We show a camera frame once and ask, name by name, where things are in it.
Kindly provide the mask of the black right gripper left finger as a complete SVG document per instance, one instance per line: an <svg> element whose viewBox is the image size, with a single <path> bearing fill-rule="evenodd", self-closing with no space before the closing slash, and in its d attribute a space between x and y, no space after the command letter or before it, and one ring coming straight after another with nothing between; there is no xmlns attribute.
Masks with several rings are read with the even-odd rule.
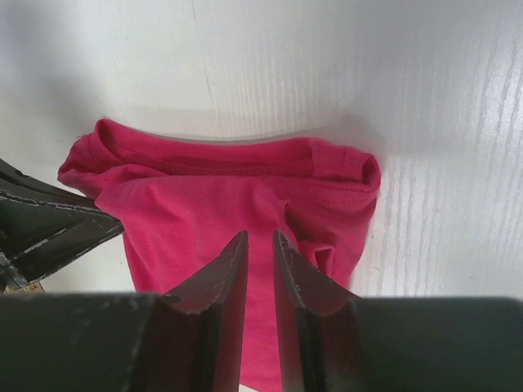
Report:
<svg viewBox="0 0 523 392"><path fill-rule="evenodd" d="M248 282L248 234L163 295L124 300L138 322L124 391L236 391Z"/></svg>

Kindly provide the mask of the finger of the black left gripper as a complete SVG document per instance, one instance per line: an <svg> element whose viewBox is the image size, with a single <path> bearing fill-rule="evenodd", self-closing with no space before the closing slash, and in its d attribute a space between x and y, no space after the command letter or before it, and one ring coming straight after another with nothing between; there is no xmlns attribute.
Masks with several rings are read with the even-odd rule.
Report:
<svg viewBox="0 0 523 392"><path fill-rule="evenodd" d="M122 232L93 200L1 161L1 292L37 283Z"/></svg>

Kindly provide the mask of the pink t shirt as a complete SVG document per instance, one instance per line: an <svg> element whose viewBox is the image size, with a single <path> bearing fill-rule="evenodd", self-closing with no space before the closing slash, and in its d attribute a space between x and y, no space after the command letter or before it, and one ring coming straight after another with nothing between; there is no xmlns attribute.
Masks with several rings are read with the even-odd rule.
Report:
<svg viewBox="0 0 523 392"><path fill-rule="evenodd" d="M140 292L171 290L246 231L240 381L279 391L272 236L285 233L309 262L347 285L364 250L381 172L372 154L319 138L190 144L101 119L74 143L58 179L122 222Z"/></svg>

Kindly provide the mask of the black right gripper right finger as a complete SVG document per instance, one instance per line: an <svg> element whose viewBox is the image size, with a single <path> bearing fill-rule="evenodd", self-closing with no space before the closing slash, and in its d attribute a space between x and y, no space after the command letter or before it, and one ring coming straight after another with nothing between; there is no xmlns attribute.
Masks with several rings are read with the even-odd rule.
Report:
<svg viewBox="0 0 523 392"><path fill-rule="evenodd" d="M285 391L363 391L357 296L273 234L275 310Z"/></svg>

